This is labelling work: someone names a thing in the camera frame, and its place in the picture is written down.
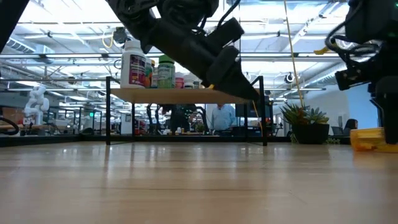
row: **ceiling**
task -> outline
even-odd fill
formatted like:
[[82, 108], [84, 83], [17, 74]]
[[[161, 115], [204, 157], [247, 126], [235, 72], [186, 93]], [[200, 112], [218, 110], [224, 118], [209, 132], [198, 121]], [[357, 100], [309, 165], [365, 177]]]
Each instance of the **ceiling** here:
[[[206, 23], [206, 30], [211, 30], [217, 25], [221, 16], [229, 9], [230, 2], [231, 0], [220, 0], [215, 15]], [[157, 9], [153, 10], [154, 14], [160, 17]], [[347, 12], [346, 3], [287, 0], [294, 52], [312, 53], [323, 48], [327, 33], [344, 21]], [[242, 69], [243, 73], [248, 73], [246, 77], [253, 80], [262, 75], [265, 86], [289, 87], [290, 85], [284, 82], [284, 77], [294, 71], [292, 60], [289, 57], [278, 57], [280, 53], [290, 53], [284, 2], [242, 0], [240, 6], [226, 20], [231, 17], [236, 17], [245, 30], [244, 36], [235, 46], [242, 53], [258, 55], [256, 58], [243, 58]], [[36, 54], [43, 53], [43, 46], [55, 54], [120, 53], [121, 48], [115, 44], [111, 47], [105, 46], [111, 43], [109, 36], [120, 26], [123, 25], [105, 0], [31, 0], [11, 38], [34, 49]], [[20, 49], [12, 47], [6, 47], [2, 52], [22, 53]], [[159, 53], [161, 52], [155, 48], [150, 51], [150, 55]], [[118, 66], [114, 66], [115, 60], [104, 60], [100, 57], [73, 59], [71, 56], [68, 59], [54, 59], [51, 65], [23, 58], [0, 58], [0, 63], [7, 62], [8, 67], [12, 65], [26, 68], [39, 75], [44, 75], [47, 70], [47, 74], [52, 73], [52, 78], [104, 78], [109, 74], [117, 77], [119, 70]], [[336, 57], [333, 60], [310, 57], [297, 58], [295, 68], [300, 75], [300, 82], [310, 83], [314, 78], [319, 79], [319, 74], [325, 71], [330, 73], [340, 65]], [[189, 73], [180, 65], [177, 65], [176, 71]]]

